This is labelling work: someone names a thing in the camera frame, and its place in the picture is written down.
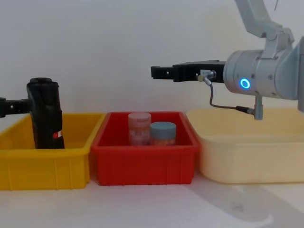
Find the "jar with blue lid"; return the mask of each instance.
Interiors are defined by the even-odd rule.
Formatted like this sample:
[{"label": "jar with blue lid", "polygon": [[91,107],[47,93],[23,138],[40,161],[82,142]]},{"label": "jar with blue lid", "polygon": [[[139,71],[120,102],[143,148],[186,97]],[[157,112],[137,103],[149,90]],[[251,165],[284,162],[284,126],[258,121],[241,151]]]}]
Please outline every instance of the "jar with blue lid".
[{"label": "jar with blue lid", "polygon": [[175,145],[176,124],[171,122],[154,122],[150,125],[150,145]]}]

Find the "jar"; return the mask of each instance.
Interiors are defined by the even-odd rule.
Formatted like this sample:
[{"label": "jar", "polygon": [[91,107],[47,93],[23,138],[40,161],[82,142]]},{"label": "jar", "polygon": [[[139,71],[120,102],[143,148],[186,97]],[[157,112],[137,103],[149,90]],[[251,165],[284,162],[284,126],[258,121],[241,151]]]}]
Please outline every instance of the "jar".
[{"label": "jar", "polygon": [[150,140],[150,113],[131,113],[128,116],[129,143],[132,146],[145,146]]},{"label": "jar", "polygon": [[154,122],[150,126],[150,145],[175,145],[176,125],[171,122]]}]

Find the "blue led ring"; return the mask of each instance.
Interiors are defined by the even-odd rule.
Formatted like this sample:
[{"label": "blue led ring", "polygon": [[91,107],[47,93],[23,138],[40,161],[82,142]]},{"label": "blue led ring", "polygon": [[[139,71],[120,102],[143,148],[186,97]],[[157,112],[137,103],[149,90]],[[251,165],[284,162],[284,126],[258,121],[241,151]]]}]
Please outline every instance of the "blue led ring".
[{"label": "blue led ring", "polygon": [[241,79],[240,84],[241,84],[241,87],[243,89],[249,89],[250,88],[250,82],[246,78]]}]

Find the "white table surface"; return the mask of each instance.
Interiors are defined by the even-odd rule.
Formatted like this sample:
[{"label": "white table surface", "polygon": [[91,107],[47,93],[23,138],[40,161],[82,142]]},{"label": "white table surface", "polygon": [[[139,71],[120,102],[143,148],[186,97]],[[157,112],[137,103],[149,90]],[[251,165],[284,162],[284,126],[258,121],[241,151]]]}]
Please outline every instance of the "white table surface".
[{"label": "white table surface", "polygon": [[303,228],[304,184],[0,191],[1,228]]}]

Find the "pink jar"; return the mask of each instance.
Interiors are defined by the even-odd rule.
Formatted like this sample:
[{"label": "pink jar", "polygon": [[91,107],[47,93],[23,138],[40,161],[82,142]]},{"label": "pink jar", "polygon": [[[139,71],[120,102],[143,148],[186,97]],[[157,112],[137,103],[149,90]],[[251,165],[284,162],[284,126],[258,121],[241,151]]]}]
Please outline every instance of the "pink jar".
[{"label": "pink jar", "polygon": [[128,116],[129,144],[132,146],[145,146],[150,141],[150,113],[131,113]]}]

